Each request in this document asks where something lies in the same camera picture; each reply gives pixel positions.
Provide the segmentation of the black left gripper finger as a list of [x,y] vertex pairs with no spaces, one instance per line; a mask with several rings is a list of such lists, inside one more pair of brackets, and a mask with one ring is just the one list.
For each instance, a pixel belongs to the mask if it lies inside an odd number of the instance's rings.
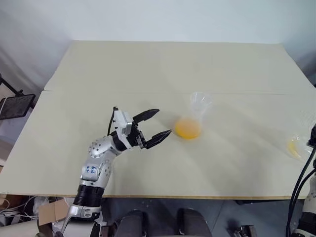
[[138,124],[142,121],[146,121],[146,120],[152,118],[158,112],[159,112],[159,109],[149,109],[149,110],[143,111],[143,112],[135,115],[133,117],[133,120],[136,124]]
[[154,135],[150,140],[146,141],[145,148],[150,149],[150,148],[158,145],[165,138],[167,138],[171,132],[172,132],[172,130],[166,130],[166,131],[163,131],[163,132],[160,132],[160,133]]

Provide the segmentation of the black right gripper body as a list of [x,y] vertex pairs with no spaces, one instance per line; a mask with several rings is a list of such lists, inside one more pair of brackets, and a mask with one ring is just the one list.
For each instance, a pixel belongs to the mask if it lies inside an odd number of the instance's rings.
[[311,129],[311,135],[307,142],[307,145],[312,148],[316,147],[316,124]]

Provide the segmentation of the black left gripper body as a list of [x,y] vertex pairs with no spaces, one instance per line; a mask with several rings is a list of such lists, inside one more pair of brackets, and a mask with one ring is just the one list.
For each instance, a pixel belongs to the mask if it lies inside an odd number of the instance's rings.
[[126,128],[126,139],[132,148],[139,147],[140,149],[146,148],[146,140],[143,133],[138,129],[138,124],[129,121]]

